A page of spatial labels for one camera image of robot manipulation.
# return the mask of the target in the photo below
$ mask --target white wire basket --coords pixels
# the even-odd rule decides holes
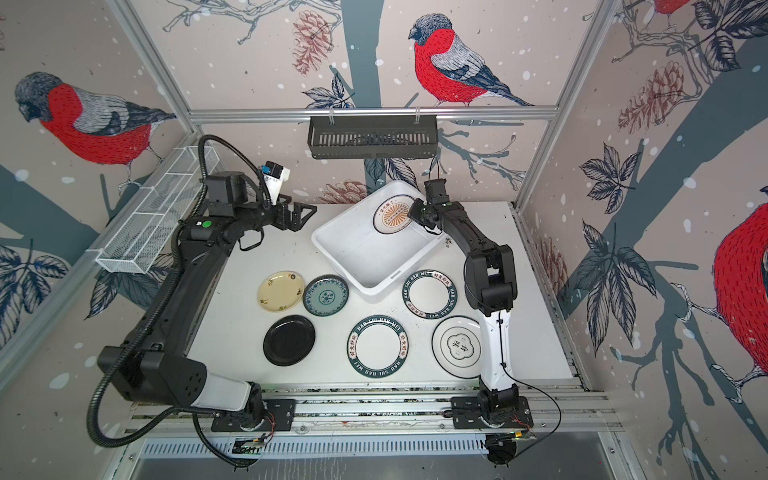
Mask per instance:
[[[146,273],[189,210],[202,186],[197,146],[174,153],[177,156],[168,172],[152,187],[141,188],[146,197],[97,255],[96,262],[105,270]],[[205,147],[205,164],[209,173],[223,170],[213,147]]]

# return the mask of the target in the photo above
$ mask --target wire mesh basket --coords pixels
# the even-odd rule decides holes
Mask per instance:
[[[105,270],[146,273],[190,208],[201,186],[197,146],[174,153],[168,172],[155,185],[140,189],[146,196],[96,257]],[[205,147],[205,164],[209,172],[223,170],[213,147]]]
[[[314,158],[432,158],[437,116],[312,117],[307,140]]]

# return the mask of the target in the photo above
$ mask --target black plate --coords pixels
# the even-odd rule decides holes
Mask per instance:
[[[277,320],[264,336],[264,356],[277,366],[290,366],[310,354],[315,345],[315,327],[301,315]]]

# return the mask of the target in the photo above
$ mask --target gray floor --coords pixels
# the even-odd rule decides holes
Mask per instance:
[[[263,460],[248,472],[217,458],[140,461],[133,480],[237,478],[239,480],[512,480],[513,478],[612,479],[597,433],[556,433],[509,468],[494,468],[484,456],[346,457]]]

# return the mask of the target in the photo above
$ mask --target white table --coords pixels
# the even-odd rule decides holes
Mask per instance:
[[[505,202],[462,203],[477,227],[496,243],[508,244],[515,253],[518,299],[512,310],[510,330],[511,372],[521,380],[570,379],[571,370],[552,325],[541,292],[526,255],[520,234]],[[310,239],[312,232],[350,205],[318,205],[317,213],[299,232],[265,228],[262,245],[250,252],[238,248],[224,268],[213,299],[197,331],[189,358],[204,362],[208,369],[262,386],[282,388],[458,387],[477,385],[477,379],[456,378],[438,365],[432,354],[432,332],[442,319],[425,320],[411,313],[394,289],[381,303],[366,303],[353,289],[349,301],[336,315],[317,317],[301,302],[285,312],[267,312],[257,302],[257,290],[271,273],[293,270],[305,283],[317,276],[335,273]],[[246,233],[243,245],[259,239]],[[448,275],[459,292],[458,305],[449,316],[475,318],[464,294],[464,255],[451,243],[440,246],[420,268]],[[266,360],[263,338],[278,319],[287,315],[309,318],[316,331],[310,354],[296,365],[279,367]],[[391,376],[370,379],[355,371],[346,356],[349,332],[363,318],[374,314],[391,316],[406,329],[409,352],[405,364]]]

